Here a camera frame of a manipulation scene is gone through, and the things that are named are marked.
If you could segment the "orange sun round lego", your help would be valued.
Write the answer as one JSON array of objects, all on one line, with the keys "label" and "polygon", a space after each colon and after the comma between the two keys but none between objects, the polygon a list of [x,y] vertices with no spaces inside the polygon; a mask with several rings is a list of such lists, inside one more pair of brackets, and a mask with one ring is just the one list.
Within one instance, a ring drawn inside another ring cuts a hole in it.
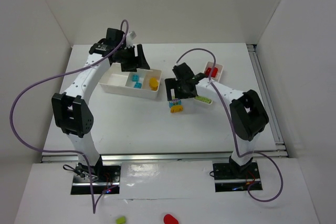
[{"label": "orange sun round lego", "polygon": [[159,82],[156,78],[149,79],[149,87],[152,91],[157,91],[159,88]]}]

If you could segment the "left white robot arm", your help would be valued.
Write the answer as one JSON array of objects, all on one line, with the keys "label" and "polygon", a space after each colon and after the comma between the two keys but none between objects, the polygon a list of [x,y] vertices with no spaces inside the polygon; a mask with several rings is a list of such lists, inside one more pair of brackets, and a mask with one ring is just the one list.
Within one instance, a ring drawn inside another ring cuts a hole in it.
[{"label": "left white robot arm", "polygon": [[103,174],[102,158],[90,133],[94,118],[88,107],[101,77],[113,63],[120,63],[123,72],[150,68],[142,45],[133,45],[134,38],[133,31],[108,28],[106,37],[91,46],[84,70],[63,93],[55,93],[51,99],[56,126],[73,144],[82,173]]}]

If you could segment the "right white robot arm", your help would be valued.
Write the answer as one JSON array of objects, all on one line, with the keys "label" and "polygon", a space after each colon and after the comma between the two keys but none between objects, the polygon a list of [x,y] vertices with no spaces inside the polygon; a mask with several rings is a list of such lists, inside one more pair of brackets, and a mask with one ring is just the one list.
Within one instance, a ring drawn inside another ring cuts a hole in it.
[{"label": "right white robot arm", "polygon": [[230,168],[236,174],[244,172],[253,160],[259,135],[269,123],[258,93],[227,87],[204,73],[194,74],[186,63],[174,66],[173,72],[174,78],[164,80],[168,101],[203,96],[223,105],[234,139]]}]

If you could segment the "red lego brick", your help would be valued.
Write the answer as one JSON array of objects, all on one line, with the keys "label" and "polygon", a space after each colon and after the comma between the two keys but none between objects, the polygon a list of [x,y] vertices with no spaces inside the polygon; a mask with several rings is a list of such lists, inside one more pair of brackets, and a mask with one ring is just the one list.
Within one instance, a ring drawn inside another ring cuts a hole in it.
[{"label": "red lego brick", "polygon": [[205,71],[205,75],[206,75],[206,76],[209,76],[211,70],[212,70],[211,68],[207,68],[206,71]]},{"label": "red lego brick", "polygon": [[212,68],[212,69],[210,70],[211,77],[212,77],[212,78],[216,77],[217,72],[218,72],[218,68],[216,68],[216,67]]}]

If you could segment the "teal and green lego stack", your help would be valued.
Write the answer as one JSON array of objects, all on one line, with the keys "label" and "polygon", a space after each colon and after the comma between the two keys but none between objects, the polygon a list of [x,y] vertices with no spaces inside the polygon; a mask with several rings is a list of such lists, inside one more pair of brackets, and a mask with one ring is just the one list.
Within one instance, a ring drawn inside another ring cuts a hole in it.
[{"label": "teal and green lego stack", "polygon": [[139,80],[140,80],[139,75],[137,75],[137,74],[132,75],[132,77],[131,77],[132,82],[139,82]]}]

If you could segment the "teal flower lego brick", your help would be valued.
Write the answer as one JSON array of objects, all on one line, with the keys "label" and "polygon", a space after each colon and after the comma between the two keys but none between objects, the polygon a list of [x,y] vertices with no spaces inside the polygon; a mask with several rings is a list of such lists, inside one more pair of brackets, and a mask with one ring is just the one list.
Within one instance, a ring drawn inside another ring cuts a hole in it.
[{"label": "teal flower lego brick", "polygon": [[181,105],[182,104],[182,101],[180,99],[173,99],[171,101],[169,101],[169,107],[173,107],[173,106],[176,106],[176,105]]}]

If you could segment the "teal square lego brick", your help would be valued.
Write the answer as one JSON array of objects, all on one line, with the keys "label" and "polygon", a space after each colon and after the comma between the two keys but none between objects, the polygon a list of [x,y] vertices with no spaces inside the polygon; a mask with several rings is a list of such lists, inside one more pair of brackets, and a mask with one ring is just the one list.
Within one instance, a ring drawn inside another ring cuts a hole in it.
[{"label": "teal square lego brick", "polygon": [[142,83],[136,82],[134,88],[140,89],[142,87]]}]

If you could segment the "light green lego brick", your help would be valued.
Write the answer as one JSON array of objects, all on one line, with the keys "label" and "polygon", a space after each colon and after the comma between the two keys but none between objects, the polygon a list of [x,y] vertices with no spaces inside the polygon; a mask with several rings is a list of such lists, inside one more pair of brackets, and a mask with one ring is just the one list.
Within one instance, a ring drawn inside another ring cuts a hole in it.
[{"label": "light green lego brick", "polygon": [[206,103],[206,104],[211,104],[211,103],[212,103],[212,100],[211,100],[211,99],[206,98],[206,97],[203,97],[203,96],[196,96],[196,97],[195,97],[195,100],[196,100],[196,101],[199,101],[199,102]]}]

